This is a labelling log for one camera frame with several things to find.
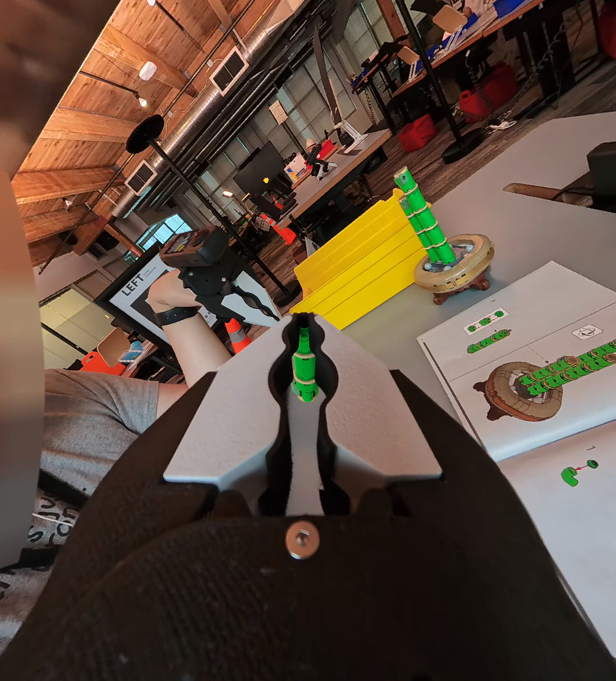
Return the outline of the person's left hand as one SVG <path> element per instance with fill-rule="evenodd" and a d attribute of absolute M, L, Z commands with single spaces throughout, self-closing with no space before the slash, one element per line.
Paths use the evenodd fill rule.
<path fill-rule="evenodd" d="M 151 284 L 147 301 L 156 315 L 175 308 L 200 307 L 195 294 L 184 286 L 179 275 L 179 270 L 170 270 Z"/>

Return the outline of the black pole stand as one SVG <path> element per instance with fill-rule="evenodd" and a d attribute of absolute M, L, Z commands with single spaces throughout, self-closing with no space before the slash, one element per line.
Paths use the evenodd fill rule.
<path fill-rule="evenodd" d="M 454 136 L 455 141 L 452 142 L 449 147 L 442 152 L 441 155 L 443 162 L 447 165 L 450 165 L 461 158 L 466 157 L 470 152 L 474 151 L 479 145 L 481 145 L 481 143 L 484 141 L 484 134 L 481 129 L 477 129 L 472 132 L 466 132 L 464 134 L 461 133 L 460 128 L 449 107 L 443 88 L 435 75 L 428 55 L 426 54 L 424 41 L 417 30 L 409 9 L 407 8 L 404 1 L 395 1 L 395 3 L 400 10 L 401 16 L 403 17 L 405 25 L 408 29 L 408 34 L 412 38 L 412 41 L 417 48 L 417 52 L 424 65 L 426 77 L 431 82 L 432 90 L 435 92 L 435 95 L 438 98 L 443 115 L 447 120 L 449 128 Z"/>
<path fill-rule="evenodd" d="M 176 162 L 170 158 L 158 144 L 158 137 L 164 129 L 164 119 L 161 115 L 152 115 L 138 124 L 129 135 L 125 144 L 126 151 L 131 155 L 136 155 L 146 150 L 149 146 L 164 160 L 172 172 L 181 180 L 194 194 L 206 205 L 213 215 L 215 215 L 226 232 L 232 235 L 235 240 L 244 248 L 247 254 L 256 262 L 266 273 L 270 280 L 278 286 L 279 295 L 273 298 L 279 307 L 287 306 L 297 299 L 302 293 L 302 288 L 297 279 L 292 279 L 287 285 L 283 284 L 273 271 L 252 251 L 240 234 L 236 231 L 233 223 L 230 222 L 226 214 L 219 209 L 211 200 L 193 184 L 190 179 L 178 168 Z"/>

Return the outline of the black framed marker sign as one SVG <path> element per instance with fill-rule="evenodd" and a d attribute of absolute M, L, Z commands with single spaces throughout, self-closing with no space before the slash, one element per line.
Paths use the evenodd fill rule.
<path fill-rule="evenodd" d="M 151 284 L 175 269 L 161 262 L 160 249 L 159 244 L 154 244 L 114 284 L 101 293 L 95 302 L 132 330 L 153 343 L 166 347 L 169 344 L 168 338 L 164 330 L 156 325 L 154 312 L 147 301 Z M 243 272 L 236 279 L 234 290 L 250 290 L 251 287 L 263 286 L 243 261 Z"/>

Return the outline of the white air vent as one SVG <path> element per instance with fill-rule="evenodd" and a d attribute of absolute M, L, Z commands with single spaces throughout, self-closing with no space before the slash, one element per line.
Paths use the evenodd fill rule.
<path fill-rule="evenodd" d="M 220 95 L 229 92 L 249 68 L 249 62 L 239 48 L 233 48 L 210 73 L 209 80 Z"/>

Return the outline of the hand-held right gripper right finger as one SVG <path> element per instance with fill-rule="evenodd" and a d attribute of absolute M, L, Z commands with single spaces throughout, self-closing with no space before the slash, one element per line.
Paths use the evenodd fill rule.
<path fill-rule="evenodd" d="M 308 404 L 308 488 L 325 489 L 320 474 L 318 428 L 336 448 L 331 480 L 363 489 L 401 480 L 433 480 L 441 466 L 387 366 L 319 315 L 309 315 L 321 338 L 318 358 L 329 360 L 318 395 Z"/>

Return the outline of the green bamboo stalk brick piece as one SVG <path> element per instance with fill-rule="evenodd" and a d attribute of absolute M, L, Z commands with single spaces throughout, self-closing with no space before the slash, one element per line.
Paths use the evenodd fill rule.
<path fill-rule="evenodd" d="M 304 403 L 312 402 L 320 391 L 315 380 L 315 362 L 315 355 L 310 345 L 309 328 L 302 326 L 298 332 L 298 348 L 292 356 L 291 389 Z"/>

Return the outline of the open instruction booklet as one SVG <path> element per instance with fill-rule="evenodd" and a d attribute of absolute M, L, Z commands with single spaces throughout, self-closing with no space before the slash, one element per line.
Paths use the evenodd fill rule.
<path fill-rule="evenodd" d="M 616 292 L 551 261 L 418 343 L 616 658 Z"/>

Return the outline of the bamboo brick model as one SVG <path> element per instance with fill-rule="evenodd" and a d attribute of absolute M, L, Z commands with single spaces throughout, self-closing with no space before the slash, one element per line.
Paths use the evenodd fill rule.
<path fill-rule="evenodd" d="M 402 167 L 394 181 L 402 192 L 398 203 L 426 251 L 415 267 L 415 283 L 433 294 L 436 305 L 466 289 L 488 290 L 487 269 L 494 257 L 491 239 L 484 234 L 447 238 L 408 167 Z"/>

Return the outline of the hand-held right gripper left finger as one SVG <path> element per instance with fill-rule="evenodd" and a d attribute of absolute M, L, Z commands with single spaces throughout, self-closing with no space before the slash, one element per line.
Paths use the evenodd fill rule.
<path fill-rule="evenodd" d="M 287 461 L 292 479 L 287 393 L 293 379 L 289 362 L 273 369 L 290 349 L 283 332 L 292 318 L 255 339 L 216 373 L 190 425 L 168 463 L 168 482 L 240 486 Z"/>

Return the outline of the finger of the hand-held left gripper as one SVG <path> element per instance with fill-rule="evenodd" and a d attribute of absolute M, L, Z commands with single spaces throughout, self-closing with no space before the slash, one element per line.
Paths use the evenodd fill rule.
<path fill-rule="evenodd" d="M 251 325 L 275 325 L 280 316 L 268 291 L 264 287 L 251 287 L 250 290 L 234 287 L 223 287 L 222 306 L 230 311 L 234 318 Z"/>

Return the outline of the grey printed t-shirt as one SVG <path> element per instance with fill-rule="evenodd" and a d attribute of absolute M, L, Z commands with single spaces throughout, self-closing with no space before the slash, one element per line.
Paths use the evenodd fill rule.
<path fill-rule="evenodd" d="M 82 505 L 125 450 L 186 391 L 185 383 L 45 371 L 39 488 L 23 555 L 0 568 L 0 655 L 48 582 Z"/>

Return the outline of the black wristband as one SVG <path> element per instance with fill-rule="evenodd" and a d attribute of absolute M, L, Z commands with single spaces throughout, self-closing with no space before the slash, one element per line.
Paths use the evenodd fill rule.
<path fill-rule="evenodd" d="M 200 306 L 178 306 L 166 311 L 155 312 L 156 325 L 164 329 L 185 319 L 194 318 L 200 309 Z"/>

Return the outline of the grey background table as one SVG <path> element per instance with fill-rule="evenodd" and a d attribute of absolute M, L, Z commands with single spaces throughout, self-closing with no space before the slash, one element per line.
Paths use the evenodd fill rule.
<path fill-rule="evenodd" d="M 335 163 L 336 168 L 323 175 L 322 179 L 307 173 L 295 184 L 293 190 L 296 206 L 289 211 L 289 214 L 295 218 L 298 217 L 328 192 L 345 184 L 350 175 L 357 176 L 361 167 L 391 137 L 392 132 L 389 129 L 368 133 L 347 154 L 342 153 L 341 150 L 333 151 L 328 160 Z"/>

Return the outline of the yellow plastic bin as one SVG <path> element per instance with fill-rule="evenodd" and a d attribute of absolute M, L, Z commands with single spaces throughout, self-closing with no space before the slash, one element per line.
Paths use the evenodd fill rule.
<path fill-rule="evenodd" d="M 339 330 L 414 284 L 426 256 L 394 189 L 295 268 L 303 300 L 291 313 L 313 312 Z"/>

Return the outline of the long wooden table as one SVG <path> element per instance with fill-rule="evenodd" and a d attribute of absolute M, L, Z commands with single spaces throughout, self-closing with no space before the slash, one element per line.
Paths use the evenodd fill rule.
<path fill-rule="evenodd" d="M 540 6 L 542 1 L 519 1 L 518 4 L 512 8 L 511 12 L 504 13 L 503 15 L 500 15 L 498 12 L 498 4 L 499 2 L 497 1 L 469 30 L 455 31 L 448 42 L 448 47 L 444 50 L 436 50 L 433 60 L 429 61 L 428 67 L 422 66 L 418 69 L 418 64 L 424 63 L 422 59 L 418 59 L 417 63 L 413 64 L 411 67 L 411 78 L 393 95 L 392 103 L 397 102 L 405 92 L 413 89 L 422 82 L 423 79 L 429 75 L 428 70 L 437 69 L 440 65 L 454 58 L 463 50 L 469 49 L 475 42 L 487 38 L 508 24 L 517 21 L 517 19 L 521 18 L 528 11 Z"/>

